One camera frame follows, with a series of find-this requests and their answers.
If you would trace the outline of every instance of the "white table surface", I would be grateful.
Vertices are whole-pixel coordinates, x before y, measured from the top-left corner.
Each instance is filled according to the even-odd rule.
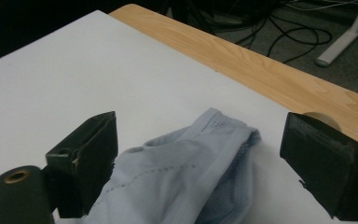
[[[51,148],[103,112],[117,113],[122,152],[209,107],[263,138],[245,223],[339,223],[279,156],[286,108],[99,11],[0,59],[0,174],[44,167]]]

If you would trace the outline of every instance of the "screw hole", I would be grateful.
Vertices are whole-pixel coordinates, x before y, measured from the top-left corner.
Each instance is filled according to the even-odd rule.
[[[5,183],[14,184],[14,183],[20,182],[20,181],[26,179],[29,175],[30,175],[30,173],[26,170],[17,171],[11,175],[8,175],[5,178]]]

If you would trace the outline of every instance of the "black plastic bracket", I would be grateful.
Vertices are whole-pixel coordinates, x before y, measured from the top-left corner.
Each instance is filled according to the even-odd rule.
[[[331,217],[358,221],[358,142],[323,122],[287,116],[281,157]]]
[[[115,112],[86,120],[47,155],[40,170],[22,166],[0,175],[0,224],[52,224],[51,213],[83,217],[113,172]]]

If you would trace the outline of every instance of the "crumpled fabric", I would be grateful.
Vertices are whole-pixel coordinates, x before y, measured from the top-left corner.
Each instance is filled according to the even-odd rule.
[[[252,202],[257,129],[209,109],[116,159],[88,216],[58,223],[241,223]]]

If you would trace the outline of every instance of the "white table leg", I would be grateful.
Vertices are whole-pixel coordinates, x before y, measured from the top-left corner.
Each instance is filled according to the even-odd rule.
[[[358,16],[352,27],[315,60],[321,67],[327,67],[358,36]]]

